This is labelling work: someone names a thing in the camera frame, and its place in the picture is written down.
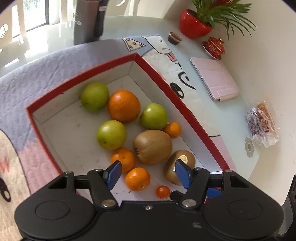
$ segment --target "snack package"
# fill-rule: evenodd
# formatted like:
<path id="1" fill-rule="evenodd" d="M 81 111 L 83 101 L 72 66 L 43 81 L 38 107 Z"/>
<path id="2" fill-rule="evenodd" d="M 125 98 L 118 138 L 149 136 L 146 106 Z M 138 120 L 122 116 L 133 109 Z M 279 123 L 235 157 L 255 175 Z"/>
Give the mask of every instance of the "snack package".
<path id="1" fill-rule="evenodd" d="M 246 113 L 246 120 L 254 141 L 260 141 L 265 147 L 270 147 L 279 141 L 276 125 L 265 101 L 252 107 Z"/>

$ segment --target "orange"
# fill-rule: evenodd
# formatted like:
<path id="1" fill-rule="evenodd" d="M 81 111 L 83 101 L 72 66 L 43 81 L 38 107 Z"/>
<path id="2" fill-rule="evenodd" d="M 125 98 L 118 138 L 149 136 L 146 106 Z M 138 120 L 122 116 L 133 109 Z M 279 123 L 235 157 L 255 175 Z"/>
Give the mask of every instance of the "orange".
<path id="1" fill-rule="evenodd" d="M 142 167 L 132 169 L 126 175 L 126 185 L 132 191 L 142 191 L 149 185 L 149 183 L 150 174 Z"/>
<path id="2" fill-rule="evenodd" d="M 115 150 L 110 158 L 110 161 L 111 163 L 114 161 L 121 161 L 122 172 L 129 172 L 136 164 L 136 158 L 134 154 L 125 147 Z"/>
<path id="3" fill-rule="evenodd" d="M 108 112 L 112 119 L 121 123 L 134 121 L 140 114 L 138 98 L 127 90 L 116 91 L 108 101 Z"/>
<path id="4" fill-rule="evenodd" d="M 172 122 L 167 124 L 163 131 L 168 134 L 170 138 L 174 139 L 181 135 L 182 129 L 177 122 Z"/>
<path id="5" fill-rule="evenodd" d="M 160 198 L 160 199 L 166 199 L 169 197 L 170 195 L 170 189 L 167 186 L 159 186 L 156 189 L 156 195 Z"/>

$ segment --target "red box rim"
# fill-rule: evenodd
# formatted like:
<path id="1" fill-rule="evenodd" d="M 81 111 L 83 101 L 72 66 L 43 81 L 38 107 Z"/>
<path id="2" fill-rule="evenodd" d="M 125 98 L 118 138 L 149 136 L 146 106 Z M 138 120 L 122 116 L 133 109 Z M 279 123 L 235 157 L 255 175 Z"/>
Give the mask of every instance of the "red box rim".
<path id="1" fill-rule="evenodd" d="M 228 164 L 226 163 L 225 159 L 219 152 L 218 148 L 215 146 L 215 144 L 212 142 L 211 138 L 208 136 L 206 131 L 203 129 L 203 127 L 200 125 L 200 123 L 197 121 L 195 116 L 192 114 L 192 112 L 187 108 L 187 106 L 180 100 L 180 98 L 177 96 L 177 94 L 169 87 L 169 85 L 164 81 L 164 79 L 138 54 L 131 54 L 126 55 L 114 60 L 111 60 L 109 62 L 103 63 L 101 65 L 98 65 L 92 69 L 89 69 L 82 74 L 79 74 L 66 82 L 62 83 L 61 85 L 57 86 L 55 89 L 49 91 L 33 103 L 31 103 L 27 107 L 27 114 L 29 116 L 30 122 L 33 126 L 33 129 L 38 137 L 38 140 L 40 141 L 44 151 L 48 155 L 50 161 L 56 168 L 57 172 L 59 174 L 62 174 L 63 171 L 59 167 L 59 165 L 56 163 L 55 159 L 53 158 L 52 154 L 50 153 L 49 149 L 47 148 L 47 145 L 43 141 L 43 138 L 36 126 L 35 121 L 33 120 L 33 112 L 35 112 L 37 109 L 39 109 L 41 106 L 43 106 L 48 101 L 52 100 L 56 96 L 60 95 L 64 91 L 74 87 L 75 85 L 95 76 L 98 75 L 106 70 L 112 69 L 116 66 L 122 65 L 124 63 L 135 61 L 148 75 L 149 77 L 157 84 L 157 86 L 162 90 L 162 92 L 171 100 L 171 102 L 176 106 L 176 108 L 180 111 L 180 113 L 184 116 L 184 118 L 187 120 L 189 125 L 194 129 L 196 134 L 200 137 L 200 139 L 203 141 L 205 146 L 208 148 L 218 165 L 222 170 L 230 169 Z"/>

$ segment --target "red tomato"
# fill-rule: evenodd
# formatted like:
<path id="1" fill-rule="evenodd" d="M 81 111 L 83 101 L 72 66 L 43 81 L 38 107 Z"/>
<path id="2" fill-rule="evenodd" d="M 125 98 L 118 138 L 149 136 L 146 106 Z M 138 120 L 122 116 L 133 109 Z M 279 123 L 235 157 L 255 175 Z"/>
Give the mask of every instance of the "red tomato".
<path id="1" fill-rule="evenodd" d="M 170 189 L 167 186 L 159 186 L 156 189 L 156 195 L 160 198 L 160 199 L 166 199 L 169 197 L 170 195 Z"/>

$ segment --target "potted plant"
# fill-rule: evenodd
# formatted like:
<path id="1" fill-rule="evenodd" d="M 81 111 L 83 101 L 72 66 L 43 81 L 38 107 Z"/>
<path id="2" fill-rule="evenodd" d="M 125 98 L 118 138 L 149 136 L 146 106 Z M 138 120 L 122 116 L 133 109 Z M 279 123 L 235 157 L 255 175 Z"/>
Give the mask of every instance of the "potted plant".
<path id="1" fill-rule="evenodd" d="M 243 13 L 248 13 L 251 3 L 240 4 L 240 0 L 191 0 L 196 7 L 196 12 L 185 9 L 180 17 L 180 31 L 191 39 L 207 35 L 216 23 L 223 24 L 227 29 L 229 39 L 229 29 L 234 34 L 237 28 L 243 35 L 249 28 L 256 27 Z"/>

